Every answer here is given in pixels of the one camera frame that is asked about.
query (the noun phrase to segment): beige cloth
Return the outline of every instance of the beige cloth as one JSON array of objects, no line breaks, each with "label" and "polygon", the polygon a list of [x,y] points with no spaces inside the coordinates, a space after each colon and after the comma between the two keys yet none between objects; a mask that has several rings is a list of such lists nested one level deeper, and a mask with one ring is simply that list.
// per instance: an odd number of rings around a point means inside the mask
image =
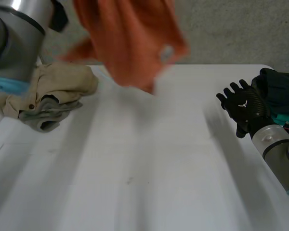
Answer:
[{"label": "beige cloth", "polygon": [[78,101],[82,96],[94,94],[97,86],[98,78],[88,66],[59,62],[40,65],[24,96],[0,93],[0,112],[18,119],[21,111],[39,108],[44,96],[55,97],[59,104],[70,103]]}]

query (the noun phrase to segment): black fabric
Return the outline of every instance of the black fabric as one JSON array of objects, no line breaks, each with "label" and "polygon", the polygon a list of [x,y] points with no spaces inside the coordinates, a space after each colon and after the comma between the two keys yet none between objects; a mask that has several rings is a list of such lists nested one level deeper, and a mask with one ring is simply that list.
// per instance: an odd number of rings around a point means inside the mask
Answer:
[{"label": "black fabric", "polygon": [[67,14],[64,10],[63,5],[57,0],[52,0],[52,3],[54,7],[54,12],[49,28],[56,32],[62,32],[68,24]]},{"label": "black fabric", "polygon": [[263,68],[252,86],[265,99],[274,114],[289,113],[289,73]]}]

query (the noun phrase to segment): robotic hand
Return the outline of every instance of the robotic hand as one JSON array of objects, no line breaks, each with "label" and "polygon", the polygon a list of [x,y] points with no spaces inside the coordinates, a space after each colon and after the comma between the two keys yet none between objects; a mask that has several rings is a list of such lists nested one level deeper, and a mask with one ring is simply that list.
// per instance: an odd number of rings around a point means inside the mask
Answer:
[{"label": "robotic hand", "polygon": [[289,194],[289,134],[273,122],[268,106],[256,90],[244,80],[240,84],[242,88],[231,83],[234,93],[225,88],[226,97],[220,93],[216,97],[236,121],[236,136],[243,138],[250,134],[253,144]]},{"label": "robotic hand", "polygon": [[230,84],[234,93],[229,88],[223,90],[227,98],[220,93],[216,97],[221,101],[222,108],[236,121],[236,136],[243,138],[250,133],[250,136],[253,137],[259,129],[274,124],[274,122],[270,118],[270,109],[256,90],[244,80],[240,80],[240,84],[242,88],[236,83]]}]

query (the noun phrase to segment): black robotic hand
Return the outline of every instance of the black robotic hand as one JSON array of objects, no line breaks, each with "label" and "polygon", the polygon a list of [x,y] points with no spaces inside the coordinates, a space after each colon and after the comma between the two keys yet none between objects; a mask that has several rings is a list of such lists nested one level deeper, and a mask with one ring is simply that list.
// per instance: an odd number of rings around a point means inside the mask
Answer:
[{"label": "black robotic hand", "polygon": [[216,97],[221,101],[222,108],[237,122],[236,136],[243,138],[250,133],[253,137],[259,129],[274,122],[270,117],[270,109],[256,90],[244,80],[239,83],[242,88],[236,83],[230,84],[234,93],[225,88],[223,91],[226,97],[220,93]]}]

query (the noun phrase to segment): gray cloth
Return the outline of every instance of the gray cloth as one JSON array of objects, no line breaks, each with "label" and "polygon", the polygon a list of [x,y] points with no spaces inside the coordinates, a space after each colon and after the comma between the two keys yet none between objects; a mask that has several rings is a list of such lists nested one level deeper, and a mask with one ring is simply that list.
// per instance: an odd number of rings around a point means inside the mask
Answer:
[{"label": "gray cloth", "polygon": [[74,101],[71,103],[59,104],[52,96],[44,97],[39,107],[34,111],[21,111],[19,120],[39,132],[49,132],[60,125],[60,122],[67,118],[70,111],[82,107],[82,103]]}]

